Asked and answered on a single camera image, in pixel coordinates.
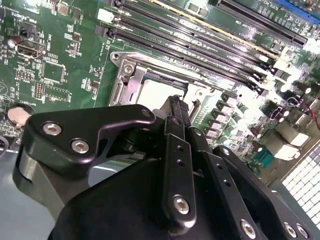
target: electrolytic capacitor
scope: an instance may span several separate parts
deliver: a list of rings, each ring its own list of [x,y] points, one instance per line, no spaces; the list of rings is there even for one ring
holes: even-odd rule
[[[242,105],[239,109],[245,116],[250,114],[250,109],[247,108],[245,105]]]
[[[302,82],[297,82],[295,84],[295,86],[300,89],[301,91],[303,91],[305,94],[309,94],[311,92],[311,87],[308,87],[307,85],[305,85]]]
[[[289,112],[287,109],[285,109],[285,108],[282,108],[281,111],[280,111],[280,113],[281,113],[284,117],[287,117],[287,116],[290,114],[290,112]]]
[[[250,128],[250,132],[257,138],[261,138],[261,133],[255,128],[255,127],[251,127]]]
[[[233,120],[239,125],[244,126],[246,124],[246,120],[239,115],[233,117]]]
[[[228,126],[226,130],[229,132],[230,136],[235,136],[238,133],[238,130],[234,126]]]
[[[285,93],[290,89],[290,84],[283,83],[282,81],[278,81],[275,87],[282,93]]]
[[[231,143],[231,140],[227,137],[227,136],[224,136],[222,135],[220,138],[219,138],[220,142],[225,145],[225,146],[229,146],[229,144]]]
[[[257,141],[253,141],[252,146],[253,146],[254,150],[256,150],[258,153],[263,150],[263,146],[260,143],[258,143]]]
[[[279,123],[283,122],[285,120],[285,118],[283,117],[282,114],[277,114],[275,117],[274,117],[275,120],[277,120]]]
[[[8,47],[13,49],[18,44],[22,43],[24,41],[24,38],[22,36],[13,36],[8,40]]]
[[[285,80],[288,84],[292,84],[296,79],[296,76],[293,76],[287,72],[284,72],[281,77],[281,79]]]

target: integrated circuit chip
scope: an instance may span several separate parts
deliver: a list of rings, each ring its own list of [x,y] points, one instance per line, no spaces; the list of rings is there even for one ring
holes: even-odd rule
[[[194,4],[190,3],[189,10],[197,13],[198,10],[199,10],[199,7],[197,5],[194,5]]]
[[[73,9],[73,16],[72,17],[74,20],[79,21],[81,18],[81,9],[75,7]]]
[[[76,42],[80,42],[80,33],[77,33],[77,32],[74,32],[73,35],[72,35],[72,39]]]
[[[60,82],[65,74],[65,68],[52,62],[45,61],[42,65],[42,76],[45,79]]]
[[[6,16],[6,10],[3,7],[0,7],[0,20],[4,19]]]
[[[58,5],[58,13],[63,16],[68,16],[69,14],[69,4],[62,1]]]
[[[206,16],[208,16],[209,12],[208,12],[208,10],[206,10],[204,8],[200,8],[199,14],[206,17]]]

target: ram slot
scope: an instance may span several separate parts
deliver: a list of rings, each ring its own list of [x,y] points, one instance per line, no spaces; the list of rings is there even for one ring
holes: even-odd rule
[[[193,39],[192,36],[176,32],[176,29],[165,25],[163,25],[162,29],[165,29],[166,32],[161,32],[159,29],[153,28],[150,25],[144,24],[141,21],[136,21],[127,16],[123,16],[121,18],[121,22],[142,29],[148,33],[155,34],[169,41],[182,44],[184,47],[187,47],[190,50],[195,50],[198,53],[213,58],[222,64],[225,63],[227,66],[231,66],[232,68],[238,69],[241,72],[246,72],[247,74],[253,74],[255,72],[254,69],[258,67],[258,65],[254,64],[253,62],[248,62],[246,59],[234,53],[228,52],[208,42]]]
[[[202,69],[201,71],[205,75],[215,76],[216,80],[226,79],[226,80],[229,80],[234,83],[241,84],[241,85],[247,85],[247,83],[249,82],[248,80],[246,80],[243,77],[226,72],[222,69],[214,67],[211,64],[207,64],[207,63],[205,63],[201,60],[198,60],[196,58],[187,56],[187,55],[179,53],[179,52],[175,52],[171,48],[161,46],[160,44],[156,43],[158,41],[150,42],[146,39],[141,38],[140,36],[131,34],[129,32],[121,30],[121,29],[117,29],[114,32],[114,36],[115,36],[115,38],[120,38],[124,41],[129,41],[129,42],[132,42],[133,44],[137,44],[138,46],[141,46],[143,49],[157,51],[161,55],[163,55],[165,53],[165,55],[167,57],[170,56],[172,58],[178,58],[183,62],[183,64],[191,65],[191,66],[193,66],[194,69],[198,69],[198,70]]]
[[[261,14],[250,10],[249,8],[234,2],[233,0],[215,0],[216,7],[226,13],[237,17],[238,19],[250,23],[263,32],[269,33],[282,40],[283,42],[303,48],[308,39],[300,36],[280,24],[277,24]]]
[[[164,17],[163,15],[161,15],[160,13],[156,13],[152,10],[147,9],[146,7],[143,7],[139,4],[143,4],[145,6],[148,7],[153,7],[153,10],[161,10],[162,13],[167,13],[166,15],[170,16],[170,18]],[[144,1],[139,1],[138,3],[134,3],[131,1],[125,1],[124,2],[124,8],[123,10],[126,12],[129,12],[132,15],[136,15],[138,16],[138,14],[158,21],[160,23],[163,23],[169,27],[175,28],[176,30],[181,31],[182,33],[185,34],[189,34],[194,36],[194,38],[199,38],[200,40],[203,41],[207,41],[210,44],[213,44],[217,47],[220,47],[222,49],[225,49],[226,51],[230,51],[230,52],[234,52],[237,53],[239,56],[241,56],[242,58],[246,59],[247,61],[252,62],[252,64],[259,64],[261,62],[262,58],[265,58],[262,56],[261,53],[259,53],[258,51],[249,48],[248,46],[233,40],[231,38],[227,38],[225,35],[223,35],[222,33],[213,31],[209,28],[203,27],[203,26],[199,26],[197,24],[195,24],[194,22],[190,22],[187,18],[183,18],[171,11],[167,11],[162,7],[159,7],[155,4],[152,4],[150,2],[146,3]],[[179,22],[176,22],[174,19],[182,19],[183,22],[185,23],[185,25],[180,24]],[[239,46],[239,49],[246,49],[246,52],[243,52],[237,48],[235,48],[234,46]]]
[[[142,23],[139,23],[139,25],[137,27],[135,27],[132,25],[133,22],[134,21],[131,21],[130,24],[129,23],[120,23],[119,27],[121,29],[127,28],[127,29],[129,29],[129,32],[131,34],[134,34],[138,37],[144,38],[145,40],[150,41],[154,44],[162,45],[163,47],[168,48],[169,51],[176,51],[181,54],[184,54],[185,59],[186,58],[197,59],[197,62],[199,62],[202,66],[206,66],[207,68],[209,66],[211,66],[213,69],[218,68],[219,71],[223,70],[223,71],[226,71],[226,72],[232,74],[232,75],[229,75],[229,77],[231,77],[233,75],[239,75],[244,79],[247,79],[247,80],[251,79],[250,73],[245,72],[242,69],[237,69],[234,66],[230,65],[230,63],[229,64],[224,63],[221,60],[221,57],[214,59],[214,58],[208,56],[209,55],[208,52],[207,52],[207,55],[204,55],[196,50],[193,50],[190,48],[188,43],[185,43],[183,41],[179,41],[175,37],[172,37],[169,34],[163,33],[161,31],[158,31],[153,28],[145,29],[143,27]]]

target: black plastic part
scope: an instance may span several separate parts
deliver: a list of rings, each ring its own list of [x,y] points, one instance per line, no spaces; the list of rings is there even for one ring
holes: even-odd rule
[[[55,172],[68,178],[83,178],[98,156],[100,140],[107,140],[111,146],[121,131],[148,128],[155,120],[149,109],[138,104],[57,111],[49,117],[47,113],[40,113],[28,119],[22,144],[30,157]],[[47,135],[43,131],[46,123],[58,124],[62,132]],[[75,152],[71,148],[74,140],[88,143],[88,152]]]
[[[160,159],[139,161],[79,194],[62,210],[49,239],[172,239],[157,217],[162,169]],[[210,198],[202,177],[194,175],[194,187],[197,220],[178,239],[232,240],[220,201]]]

